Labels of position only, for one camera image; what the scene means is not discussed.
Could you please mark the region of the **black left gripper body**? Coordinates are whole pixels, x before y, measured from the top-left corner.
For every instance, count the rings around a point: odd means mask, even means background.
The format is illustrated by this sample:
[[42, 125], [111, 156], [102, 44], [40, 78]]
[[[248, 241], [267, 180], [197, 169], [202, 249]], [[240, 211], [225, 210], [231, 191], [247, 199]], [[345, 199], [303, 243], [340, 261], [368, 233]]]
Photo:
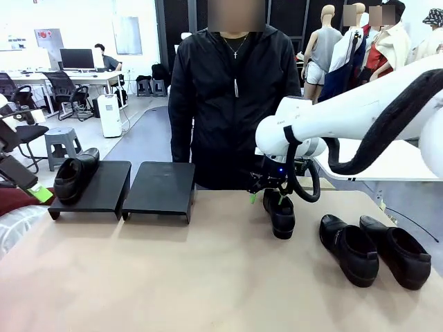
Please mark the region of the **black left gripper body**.
[[38, 177], [13, 156], [1, 157], [1, 177], [21, 189], [30, 189], [38, 184]]

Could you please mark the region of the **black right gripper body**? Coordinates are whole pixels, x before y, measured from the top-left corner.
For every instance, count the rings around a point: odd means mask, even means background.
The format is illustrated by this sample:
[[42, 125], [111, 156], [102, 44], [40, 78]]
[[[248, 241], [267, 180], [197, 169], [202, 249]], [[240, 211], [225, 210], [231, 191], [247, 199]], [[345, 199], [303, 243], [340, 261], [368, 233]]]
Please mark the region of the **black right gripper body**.
[[260, 156], [260, 162], [256, 169], [250, 173], [247, 183], [248, 191], [262, 191], [265, 189], [277, 189], [289, 191], [288, 184], [289, 164], [286, 159], [277, 156]]

